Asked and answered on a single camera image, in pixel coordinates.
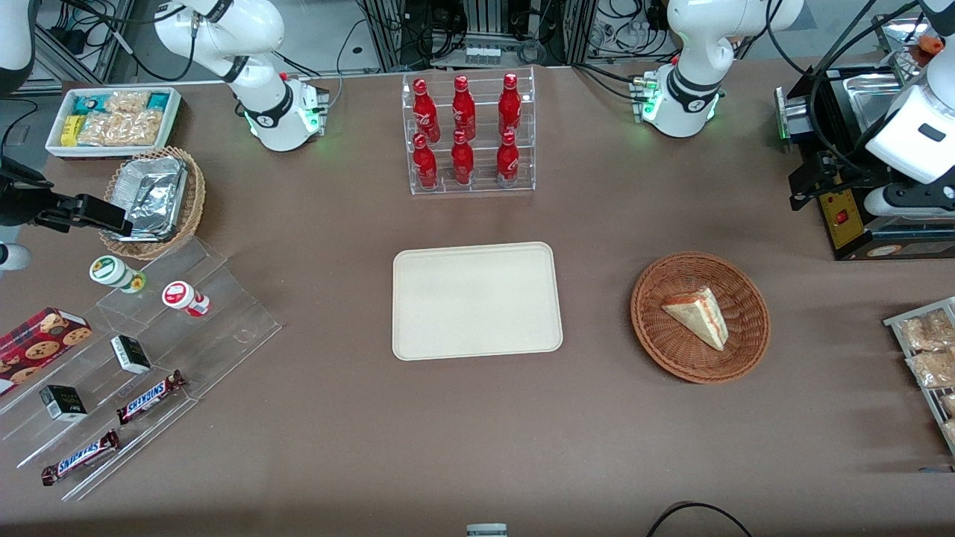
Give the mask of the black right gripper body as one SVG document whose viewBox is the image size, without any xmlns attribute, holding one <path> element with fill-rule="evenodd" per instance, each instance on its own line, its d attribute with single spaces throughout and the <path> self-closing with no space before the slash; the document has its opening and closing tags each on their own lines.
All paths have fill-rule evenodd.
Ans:
<svg viewBox="0 0 955 537">
<path fill-rule="evenodd" d="M 51 206 L 51 184 L 37 172 L 11 157 L 2 160 L 1 225 L 31 223 Z"/>
</svg>

